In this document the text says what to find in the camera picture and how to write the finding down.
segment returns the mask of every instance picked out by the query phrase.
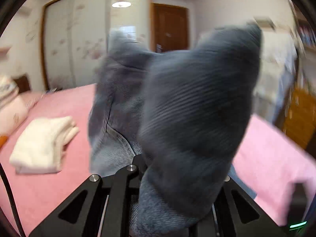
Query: wooden door frame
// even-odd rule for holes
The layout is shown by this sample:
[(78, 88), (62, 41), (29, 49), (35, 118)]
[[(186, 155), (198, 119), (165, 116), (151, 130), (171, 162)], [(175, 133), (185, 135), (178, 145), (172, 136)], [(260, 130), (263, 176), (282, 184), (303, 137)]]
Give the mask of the wooden door frame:
[[(48, 2), (47, 4), (45, 4), (42, 8), (42, 20), (41, 20), (41, 24), (40, 24), (40, 42), (39, 42), (39, 50), (40, 50), (40, 63), (41, 63), (41, 67), (42, 67), (42, 77), (44, 80), (44, 86), (45, 89), (48, 90), (49, 89), (49, 85), (48, 85), (48, 78), (47, 78), (47, 70), (46, 70), (46, 65), (45, 65), (45, 51), (44, 51), (44, 42), (45, 42), (45, 16), (46, 16), (46, 9), (48, 6), (52, 5), (55, 2), (58, 2), (60, 0), (52, 0), (50, 2)], [(151, 32), (153, 29), (153, 6), (149, 6), (150, 11), (149, 11), (149, 15), (150, 15), (150, 25), (151, 25)], [(151, 48), (153, 48), (154, 42), (153, 42), (153, 34), (151, 33)]]
[(164, 3), (152, 3), (152, 46), (151, 50), (156, 51), (156, 33), (155, 33), (155, 17), (154, 17), (154, 7), (169, 7), (169, 8), (181, 8), (186, 10), (186, 35), (188, 40), (188, 48), (190, 47), (190, 24), (189, 24), (189, 9), (183, 6), (176, 6)]

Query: cream folded garment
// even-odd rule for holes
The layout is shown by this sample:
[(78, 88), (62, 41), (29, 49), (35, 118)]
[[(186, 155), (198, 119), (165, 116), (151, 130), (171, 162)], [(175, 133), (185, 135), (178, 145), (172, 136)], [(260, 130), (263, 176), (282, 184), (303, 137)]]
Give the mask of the cream folded garment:
[(64, 145), (78, 131), (70, 116), (34, 119), (18, 138), (9, 162), (17, 173), (59, 172), (62, 169)]

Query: light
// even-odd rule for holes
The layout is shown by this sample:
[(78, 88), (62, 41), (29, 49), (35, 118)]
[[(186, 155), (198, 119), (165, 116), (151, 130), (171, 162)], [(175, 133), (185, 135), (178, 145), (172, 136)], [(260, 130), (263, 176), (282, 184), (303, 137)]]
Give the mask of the light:
[(300, 224), (291, 225), (290, 228), (299, 227), (299, 226), (305, 225), (306, 223), (307, 223), (307, 221), (302, 222), (302, 223), (300, 223)]
[(132, 4), (130, 2), (116, 2), (112, 4), (112, 7), (114, 8), (126, 8), (131, 6)]

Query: pink bedsheet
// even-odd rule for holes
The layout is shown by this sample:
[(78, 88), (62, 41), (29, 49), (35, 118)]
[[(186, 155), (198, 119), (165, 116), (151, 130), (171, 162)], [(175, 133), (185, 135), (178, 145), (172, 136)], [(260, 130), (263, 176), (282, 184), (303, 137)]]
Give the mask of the pink bedsheet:
[[(88, 171), (88, 114), (94, 85), (57, 92), (42, 99), (0, 151), (26, 235), (49, 215), (90, 174)], [(57, 174), (16, 175), (8, 163), (18, 136), (37, 117), (72, 116), (80, 129), (66, 151), (64, 168)], [(279, 225), (285, 222), (292, 181), (307, 181), (310, 200), (316, 192), (316, 162), (276, 128), (253, 115), (234, 159), (238, 176), (257, 192), (255, 201)], [(0, 206), (16, 228), (3, 183)]]
[[(87, 122), (94, 97), (94, 86), (78, 87), (44, 97), (30, 110), (26, 121), (10, 136), (8, 142), (0, 150), (0, 162), (10, 182), (21, 223), (27, 236), (90, 175)], [(16, 140), (26, 126), (38, 117), (64, 116), (72, 116), (80, 132), (67, 147), (63, 170), (57, 174), (15, 174), (15, 169), (8, 161)], [(2, 181), (0, 181), (0, 207), (17, 230)]]

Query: headboard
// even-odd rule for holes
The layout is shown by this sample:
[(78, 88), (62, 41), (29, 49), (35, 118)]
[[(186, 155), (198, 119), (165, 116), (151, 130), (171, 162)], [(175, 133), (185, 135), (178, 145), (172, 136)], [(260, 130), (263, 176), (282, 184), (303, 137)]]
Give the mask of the headboard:
[(15, 81), (15, 83), (17, 84), (19, 88), (19, 93), (23, 93), (23, 92), (31, 90), (27, 74), (24, 74), (18, 78), (14, 78), (13, 80)]

